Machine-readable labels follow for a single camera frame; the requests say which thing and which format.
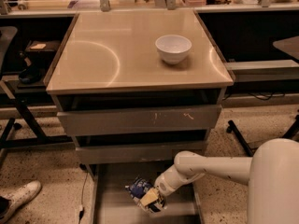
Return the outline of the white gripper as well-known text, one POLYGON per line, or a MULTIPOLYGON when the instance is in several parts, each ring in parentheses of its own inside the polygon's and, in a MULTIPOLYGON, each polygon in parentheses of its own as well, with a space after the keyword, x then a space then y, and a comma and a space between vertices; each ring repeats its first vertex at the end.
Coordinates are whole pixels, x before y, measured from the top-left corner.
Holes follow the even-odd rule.
POLYGON ((140 203, 143 206, 147 206, 151 203, 154 203, 159 199, 159 192, 164 197, 167 197, 174 193, 181 186, 185 185, 186 182, 186 175, 180 173, 177 170, 176 166, 172 165, 156 178, 154 186, 157 189, 149 189, 148 192, 140 199, 140 203))

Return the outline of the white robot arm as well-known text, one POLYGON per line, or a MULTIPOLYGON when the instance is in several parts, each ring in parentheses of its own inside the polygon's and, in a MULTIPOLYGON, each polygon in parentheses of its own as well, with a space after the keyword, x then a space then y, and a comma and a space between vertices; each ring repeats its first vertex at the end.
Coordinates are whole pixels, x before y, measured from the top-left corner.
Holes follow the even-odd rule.
POLYGON ((151 204, 161 211, 165 197, 205 174, 248 187, 247 224, 299 224, 299 143, 283 138, 265 142, 251 157, 204 157, 181 151, 139 205, 147 212, 151 204))

